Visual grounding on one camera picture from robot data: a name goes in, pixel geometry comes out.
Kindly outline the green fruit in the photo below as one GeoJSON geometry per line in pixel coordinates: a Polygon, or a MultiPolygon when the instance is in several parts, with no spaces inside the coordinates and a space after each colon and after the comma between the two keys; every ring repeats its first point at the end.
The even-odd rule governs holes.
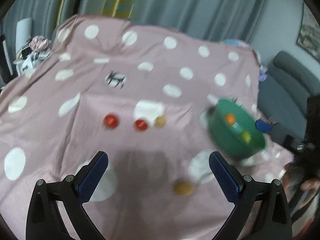
{"type": "Polygon", "coordinates": [[[240,137],[242,138],[242,140],[246,143],[249,144],[252,140],[252,136],[251,133],[249,131],[242,131],[240,133],[240,137]]]}

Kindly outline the green plastic bowl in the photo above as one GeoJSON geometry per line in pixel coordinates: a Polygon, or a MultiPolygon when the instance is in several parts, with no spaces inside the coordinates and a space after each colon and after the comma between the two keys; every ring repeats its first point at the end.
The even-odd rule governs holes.
{"type": "Polygon", "coordinates": [[[236,161],[250,158],[266,147],[265,137],[255,128],[252,116],[234,100],[227,98],[220,99],[215,105],[212,115],[208,118],[208,132],[214,144],[226,156],[236,161]],[[236,117],[233,126],[225,122],[225,115],[228,113],[236,117]],[[249,144],[240,137],[242,131],[251,133],[252,140],[249,144]]]}

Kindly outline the orange tangerine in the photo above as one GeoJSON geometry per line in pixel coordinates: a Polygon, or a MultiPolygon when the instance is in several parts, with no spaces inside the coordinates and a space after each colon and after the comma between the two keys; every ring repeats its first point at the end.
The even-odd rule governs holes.
{"type": "Polygon", "coordinates": [[[225,115],[225,122],[229,126],[233,126],[236,123],[236,117],[232,113],[228,113],[225,115]]]}

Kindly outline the tan longan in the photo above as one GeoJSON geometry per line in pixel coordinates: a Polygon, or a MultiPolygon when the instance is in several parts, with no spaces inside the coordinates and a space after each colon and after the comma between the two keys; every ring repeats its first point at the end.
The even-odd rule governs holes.
{"type": "Polygon", "coordinates": [[[164,127],[167,123],[167,119],[166,119],[166,116],[164,115],[161,115],[161,116],[158,116],[156,119],[155,119],[155,123],[154,125],[156,127],[164,127]]]}
{"type": "Polygon", "coordinates": [[[187,180],[178,180],[174,183],[172,190],[178,196],[189,196],[194,191],[194,185],[187,180]]]}

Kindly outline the red tomato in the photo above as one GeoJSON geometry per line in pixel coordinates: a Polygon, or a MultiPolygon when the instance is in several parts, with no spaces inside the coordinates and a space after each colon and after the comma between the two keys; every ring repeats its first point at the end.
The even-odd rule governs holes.
{"type": "Polygon", "coordinates": [[[139,132],[147,130],[148,127],[149,127],[149,124],[144,119],[137,119],[134,122],[134,128],[135,128],[135,130],[137,130],[139,132]]]}
{"type": "Polygon", "coordinates": [[[103,119],[103,123],[107,129],[115,129],[119,125],[119,119],[115,114],[107,114],[103,119]]]}

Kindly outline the grey sofa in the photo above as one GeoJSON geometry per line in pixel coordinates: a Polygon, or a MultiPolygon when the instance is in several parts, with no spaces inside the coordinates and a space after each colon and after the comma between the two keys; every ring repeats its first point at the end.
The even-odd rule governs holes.
{"type": "Polygon", "coordinates": [[[258,109],[299,133],[306,124],[307,99],[319,94],[319,79],[285,51],[270,62],[266,75],[259,84],[258,109]]]}

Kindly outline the grey curtain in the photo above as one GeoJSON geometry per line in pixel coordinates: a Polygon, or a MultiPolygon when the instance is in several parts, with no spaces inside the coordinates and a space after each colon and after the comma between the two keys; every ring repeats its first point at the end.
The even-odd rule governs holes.
{"type": "MultiPolygon", "coordinates": [[[[16,24],[31,17],[31,35],[52,38],[56,28],[75,14],[101,15],[105,0],[15,0],[1,20],[10,52],[15,51],[16,24]]],[[[266,0],[136,0],[134,24],[160,25],[210,41],[249,42],[266,0]]]]}

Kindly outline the pink polka dot cloth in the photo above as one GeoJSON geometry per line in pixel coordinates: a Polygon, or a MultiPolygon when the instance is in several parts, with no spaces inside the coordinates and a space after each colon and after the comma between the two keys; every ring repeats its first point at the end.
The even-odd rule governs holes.
{"type": "Polygon", "coordinates": [[[249,48],[115,18],[74,16],[50,56],[1,94],[1,215],[18,239],[38,179],[60,181],[98,151],[110,165],[85,209],[106,239],[212,239],[233,205],[208,165],[206,110],[236,98],[254,117],[249,48]],[[119,125],[103,119],[115,114],[119,125]],[[166,116],[164,127],[155,119],[166,116]],[[149,127],[137,131],[134,122],[149,127]],[[174,194],[178,180],[193,183],[174,194]]]}

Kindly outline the pile of clothes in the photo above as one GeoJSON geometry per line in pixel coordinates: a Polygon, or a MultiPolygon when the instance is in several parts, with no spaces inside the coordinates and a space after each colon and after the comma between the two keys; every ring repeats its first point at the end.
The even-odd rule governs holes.
{"type": "Polygon", "coordinates": [[[29,38],[16,54],[14,65],[18,75],[27,74],[41,64],[51,51],[51,40],[44,36],[29,38]]]}

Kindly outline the white cylinder lamp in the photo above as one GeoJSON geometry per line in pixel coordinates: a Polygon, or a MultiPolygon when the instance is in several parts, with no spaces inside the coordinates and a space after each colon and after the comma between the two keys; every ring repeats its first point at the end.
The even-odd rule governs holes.
{"type": "Polygon", "coordinates": [[[22,19],[16,24],[15,53],[17,54],[31,37],[33,19],[22,19]]]}

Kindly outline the wall picture frame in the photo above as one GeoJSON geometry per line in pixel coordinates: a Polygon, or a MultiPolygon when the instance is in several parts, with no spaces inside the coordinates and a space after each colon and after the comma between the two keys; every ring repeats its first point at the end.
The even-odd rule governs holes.
{"type": "Polygon", "coordinates": [[[319,62],[319,24],[309,7],[305,3],[303,5],[302,25],[299,31],[297,44],[319,62]]]}

